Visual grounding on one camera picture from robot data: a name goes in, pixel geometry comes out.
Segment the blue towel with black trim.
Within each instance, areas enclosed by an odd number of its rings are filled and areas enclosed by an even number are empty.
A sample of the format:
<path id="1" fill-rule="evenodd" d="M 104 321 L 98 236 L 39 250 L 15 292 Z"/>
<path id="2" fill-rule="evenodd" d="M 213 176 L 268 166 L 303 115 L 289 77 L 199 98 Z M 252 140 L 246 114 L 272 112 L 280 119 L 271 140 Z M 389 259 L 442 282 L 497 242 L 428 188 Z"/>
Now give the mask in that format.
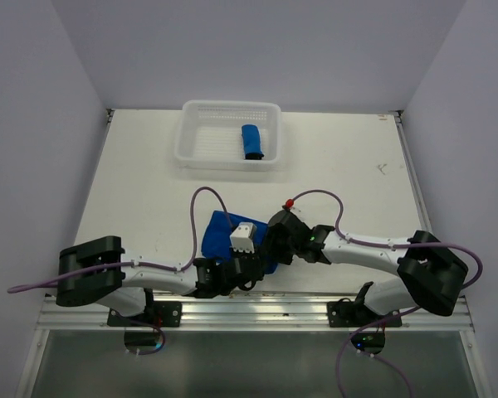
<path id="1" fill-rule="evenodd" d="M 242 125 L 242 146 L 246 160 L 262 160 L 264 158 L 264 153 L 261 150 L 261 135 L 256 125 Z"/>

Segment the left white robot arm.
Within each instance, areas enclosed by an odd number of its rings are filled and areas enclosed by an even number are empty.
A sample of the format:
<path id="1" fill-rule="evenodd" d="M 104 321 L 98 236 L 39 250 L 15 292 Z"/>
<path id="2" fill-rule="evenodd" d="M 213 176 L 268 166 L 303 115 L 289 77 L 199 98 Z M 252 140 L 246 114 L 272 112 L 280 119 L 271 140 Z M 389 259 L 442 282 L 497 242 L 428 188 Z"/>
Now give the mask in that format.
<path id="1" fill-rule="evenodd" d="M 266 274 L 266 261 L 258 252 L 233 251 L 227 260 L 196 258 L 185 270 L 124 261 L 124 254 L 121 238 L 114 235 L 62 250 L 56 304 L 72 308 L 97 303 L 144 326 L 155 318 L 155 290 L 213 299 L 237 288 L 252 289 Z"/>

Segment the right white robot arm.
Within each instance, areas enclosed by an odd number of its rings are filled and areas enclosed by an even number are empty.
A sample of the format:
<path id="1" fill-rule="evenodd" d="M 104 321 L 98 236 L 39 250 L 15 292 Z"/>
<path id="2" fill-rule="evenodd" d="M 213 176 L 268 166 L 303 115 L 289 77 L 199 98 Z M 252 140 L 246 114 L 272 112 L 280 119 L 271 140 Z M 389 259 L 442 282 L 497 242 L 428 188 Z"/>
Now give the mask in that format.
<path id="1" fill-rule="evenodd" d="M 452 315 L 468 273 L 468 266 L 426 231 L 407 239 L 367 240 L 334 226 L 310 228 L 287 210 L 270 219 L 261 247 L 271 261 L 284 265 L 298 257 L 311 264 L 357 265 L 391 274 L 389 281 L 366 283 L 357 295 L 353 315 L 366 326 L 411 307 Z"/>

